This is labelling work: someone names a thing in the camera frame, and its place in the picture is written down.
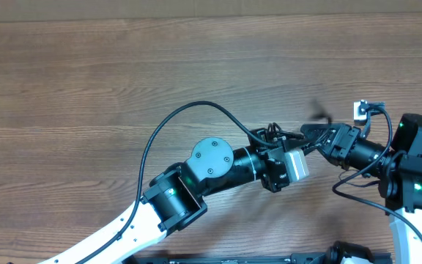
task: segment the white plastic piece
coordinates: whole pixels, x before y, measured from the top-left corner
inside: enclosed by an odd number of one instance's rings
[[[77,243],[65,252],[52,257],[42,264],[73,264],[84,259],[89,254],[100,248],[116,235],[133,211],[134,203],[120,216],[113,220],[110,224],[104,226],[88,238]],[[107,264],[120,263],[125,258],[135,254],[136,252],[158,243],[166,237],[167,232],[161,232],[158,228],[160,223],[159,216],[150,204],[138,206],[135,218],[131,225],[125,230],[122,238],[113,242],[108,248],[104,249],[97,256],[89,260],[88,264]]]
[[[340,264],[372,264],[372,262],[360,257],[344,257]]]
[[[404,208],[397,213],[411,222],[422,234],[422,210],[407,213]],[[419,237],[400,219],[390,216],[390,228],[393,233],[393,246],[397,264],[422,264],[422,243]]]
[[[362,113],[359,111],[360,104],[361,104],[361,101],[357,101],[353,103],[352,118],[354,119],[356,123],[365,123],[367,122],[367,112]]]

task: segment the white arm segment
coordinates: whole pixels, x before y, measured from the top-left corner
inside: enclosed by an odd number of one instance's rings
[[[402,208],[395,212],[410,221],[422,234],[422,210],[416,209],[414,213],[407,213],[404,208]],[[413,232],[413,230],[403,221],[392,215],[390,215],[390,228],[393,233],[396,263],[422,263],[422,243],[415,232]]]
[[[130,214],[133,211],[133,206],[134,203],[125,212],[101,230],[98,230],[67,251],[42,262],[42,264],[73,264],[87,257],[121,230],[121,228],[125,225],[125,222],[130,217]],[[157,242],[163,240],[167,234],[167,231],[161,232],[159,230],[159,223],[159,216],[156,214],[152,206],[149,203],[145,205],[140,203],[133,222],[125,230],[122,238],[113,242],[108,248],[93,257],[87,263],[120,263],[125,258],[135,254],[145,247],[156,244]]]

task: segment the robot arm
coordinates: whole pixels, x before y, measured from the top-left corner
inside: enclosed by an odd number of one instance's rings
[[[370,117],[375,112],[361,111],[363,107],[369,107],[367,102],[355,106],[355,116],[358,109],[358,119],[370,124]],[[366,139],[369,128],[362,131],[338,123],[303,125],[300,130],[303,135],[284,132],[273,123],[269,128],[251,131],[250,145],[237,150],[232,150],[219,138],[203,139],[193,148],[188,160],[173,164],[151,181],[131,228],[83,263],[119,263],[174,231],[186,228],[206,213],[203,197],[207,195],[255,180],[260,180],[262,186],[271,192],[280,191],[308,176],[305,155],[314,150],[343,169],[350,166],[363,169],[379,159],[364,176],[378,177],[379,192],[387,207],[411,219],[422,234],[421,115],[405,114],[402,117],[392,142],[393,150],[384,156],[380,153],[385,147]],[[64,264],[82,260],[119,232],[133,206],[84,241],[43,263]],[[422,263],[422,243],[402,223],[394,218],[390,221],[397,262]],[[374,263],[372,257],[356,257],[349,252],[336,256],[332,259],[325,257],[325,263]]]

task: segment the wooden table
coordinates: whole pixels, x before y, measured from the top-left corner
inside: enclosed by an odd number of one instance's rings
[[[316,98],[339,122],[382,100],[396,127],[422,114],[422,14],[297,15],[0,24],[0,263],[35,263],[109,223],[136,195],[144,145],[193,100],[249,128],[296,131]],[[376,117],[370,139],[385,143]],[[153,144],[144,186],[197,141],[245,134],[210,107],[175,117]],[[146,255],[283,255],[335,240],[392,252],[388,217],[337,197],[340,168],[271,194],[251,183],[206,198],[208,213]],[[383,203],[377,189],[345,191]]]

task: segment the wood grain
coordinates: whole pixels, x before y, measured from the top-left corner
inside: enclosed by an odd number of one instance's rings
[[[351,123],[352,101],[384,100],[393,123],[422,114],[422,14],[298,15],[0,24],[0,263],[36,263],[82,240],[133,200],[155,126],[192,100],[249,128],[297,130],[317,98]],[[376,118],[370,138],[386,141]],[[209,107],[175,117],[152,146],[144,186],[206,136],[245,135]],[[259,183],[206,198],[209,211],[141,255],[283,255],[335,240],[392,252],[388,218],[337,197],[341,171],[281,193]],[[381,202],[376,188],[355,192]]]

